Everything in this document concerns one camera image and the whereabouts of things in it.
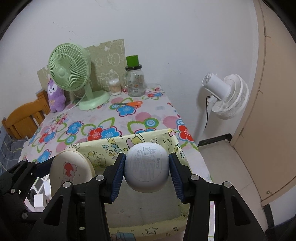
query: purple plush toy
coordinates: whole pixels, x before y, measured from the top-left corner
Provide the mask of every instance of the purple plush toy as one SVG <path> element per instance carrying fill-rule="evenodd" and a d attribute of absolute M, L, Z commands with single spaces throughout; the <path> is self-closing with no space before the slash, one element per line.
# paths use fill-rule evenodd
<path fill-rule="evenodd" d="M 65 108 L 64 90 L 58 87 L 52 78 L 47 85 L 47 94 L 51 112 L 62 111 Z"/>

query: door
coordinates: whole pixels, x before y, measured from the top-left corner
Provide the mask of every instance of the door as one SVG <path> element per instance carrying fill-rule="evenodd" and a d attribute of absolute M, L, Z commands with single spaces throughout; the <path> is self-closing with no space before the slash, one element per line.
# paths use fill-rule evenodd
<path fill-rule="evenodd" d="M 296 185 L 296 44 L 278 16 L 262 3 L 265 65 L 253 110 L 234 148 L 262 204 Z"/>

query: scissors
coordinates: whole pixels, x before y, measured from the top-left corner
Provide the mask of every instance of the scissors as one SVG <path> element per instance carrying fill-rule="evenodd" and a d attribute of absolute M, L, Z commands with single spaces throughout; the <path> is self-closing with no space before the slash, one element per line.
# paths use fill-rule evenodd
<path fill-rule="evenodd" d="M 128 105 L 137 109 L 143 104 L 143 101 L 135 101 L 135 102 L 129 102 L 129 103 L 115 103 L 115 104 Z"/>

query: green cap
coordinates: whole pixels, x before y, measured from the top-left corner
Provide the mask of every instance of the green cap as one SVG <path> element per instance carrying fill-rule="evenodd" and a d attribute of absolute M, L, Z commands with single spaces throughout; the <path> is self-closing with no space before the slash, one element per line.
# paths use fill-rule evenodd
<path fill-rule="evenodd" d="M 137 55 L 127 56 L 126 62 L 128 67 L 135 67 L 139 65 L 139 57 Z"/>

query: table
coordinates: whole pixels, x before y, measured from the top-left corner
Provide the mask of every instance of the table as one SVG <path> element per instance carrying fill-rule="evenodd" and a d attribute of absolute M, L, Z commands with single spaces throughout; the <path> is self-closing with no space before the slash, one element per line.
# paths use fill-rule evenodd
<path fill-rule="evenodd" d="M 175 130 L 192 172 L 212 182 L 192 136 L 158 84 L 149 84 L 142 97 L 130 97 L 125 89 L 88 111 L 71 103 L 62 113 L 49 113 L 23 148 L 20 160 L 43 162 L 71 144 L 167 128 Z M 174 236 L 180 239 L 183 235 Z M 214 203 L 211 202 L 209 240 L 213 236 Z"/>

